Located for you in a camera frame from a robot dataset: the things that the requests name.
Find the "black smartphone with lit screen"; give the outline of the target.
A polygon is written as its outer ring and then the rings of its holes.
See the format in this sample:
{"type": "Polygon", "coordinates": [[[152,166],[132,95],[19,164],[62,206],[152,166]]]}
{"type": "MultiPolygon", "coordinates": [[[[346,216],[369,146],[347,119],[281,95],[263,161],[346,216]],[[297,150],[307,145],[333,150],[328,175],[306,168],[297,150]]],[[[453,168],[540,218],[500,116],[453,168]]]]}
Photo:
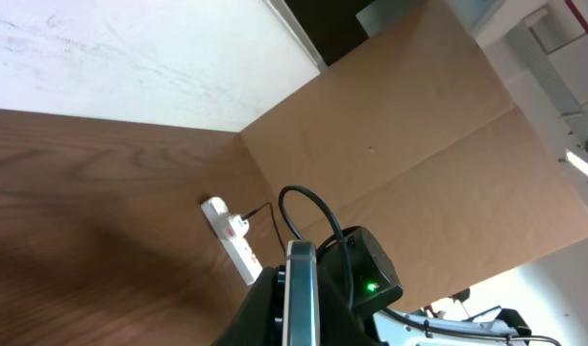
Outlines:
{"type": "Polygon", "coordinates": [[[320,345],[316,252],[306,240],[290,240],[286,250],[282,345],[320,345]]]}

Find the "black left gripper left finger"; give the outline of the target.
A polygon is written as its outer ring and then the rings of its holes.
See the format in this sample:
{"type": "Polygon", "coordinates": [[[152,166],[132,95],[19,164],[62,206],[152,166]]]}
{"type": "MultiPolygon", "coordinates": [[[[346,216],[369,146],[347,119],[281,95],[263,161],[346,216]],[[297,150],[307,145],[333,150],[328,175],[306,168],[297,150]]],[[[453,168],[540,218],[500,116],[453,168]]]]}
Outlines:
{"type": "Polygon", "coordinates": [[[240,309],[212,346],[276,346],[282,344],[282,289],[277,267],[265,267],[251,286],[240,309]]]}

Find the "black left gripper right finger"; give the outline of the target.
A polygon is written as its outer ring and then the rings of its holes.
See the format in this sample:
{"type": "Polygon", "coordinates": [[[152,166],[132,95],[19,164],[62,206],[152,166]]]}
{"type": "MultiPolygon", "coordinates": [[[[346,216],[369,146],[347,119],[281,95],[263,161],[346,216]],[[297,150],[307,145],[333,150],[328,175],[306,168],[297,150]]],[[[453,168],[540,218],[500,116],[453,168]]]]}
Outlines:
{"type": "Polygon", "coordinates": [[[320,344],[324,346],[377,346],[364,332],[331,277],[318,272],[320,344]]]}

